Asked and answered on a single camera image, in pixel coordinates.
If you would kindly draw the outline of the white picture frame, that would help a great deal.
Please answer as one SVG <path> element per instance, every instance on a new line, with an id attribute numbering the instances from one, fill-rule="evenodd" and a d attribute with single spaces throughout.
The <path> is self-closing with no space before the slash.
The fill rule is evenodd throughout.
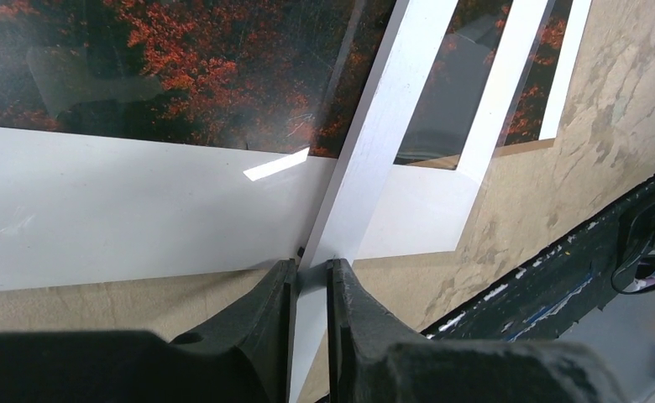
<path id="1" fill-rule="evenodd" d="M 296 402 L 327 330 L 325 263 L 356 259 L 455 1 L 398 1 L 298 266 L 290 389 Z"/>

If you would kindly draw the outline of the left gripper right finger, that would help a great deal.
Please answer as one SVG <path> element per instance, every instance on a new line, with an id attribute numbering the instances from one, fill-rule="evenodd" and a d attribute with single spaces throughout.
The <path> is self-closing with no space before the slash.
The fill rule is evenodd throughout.
<path id="1" fill-rule="evenodd" d="M 398 402 L 399 354 L 426 339 L 379 303 L 345 259 L 327 262 L 329 400 Z"/>

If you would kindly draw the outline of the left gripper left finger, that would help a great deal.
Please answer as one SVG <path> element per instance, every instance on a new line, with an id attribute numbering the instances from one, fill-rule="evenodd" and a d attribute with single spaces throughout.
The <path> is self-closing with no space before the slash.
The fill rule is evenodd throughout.
<path id="1" fill-rule="evenodd" d="M 296 263 L 280 260 L 247 294 L 171 340 L 190 359 L 177 371 L 207 402 L 286 402 L 296 321 Z"/>

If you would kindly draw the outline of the matted photo print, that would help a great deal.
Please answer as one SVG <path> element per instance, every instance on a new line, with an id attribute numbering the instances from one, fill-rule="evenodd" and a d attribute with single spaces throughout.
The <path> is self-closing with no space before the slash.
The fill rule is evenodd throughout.
<path id="1" fill-rule="evenodd" d="M 455 168 L 515 1 L 456 1 L 395 158 Z M 542 128 L 547 4 L 496 147 Z M 0 1 L 0 127 L 337 158 L 396 1 Z"/>

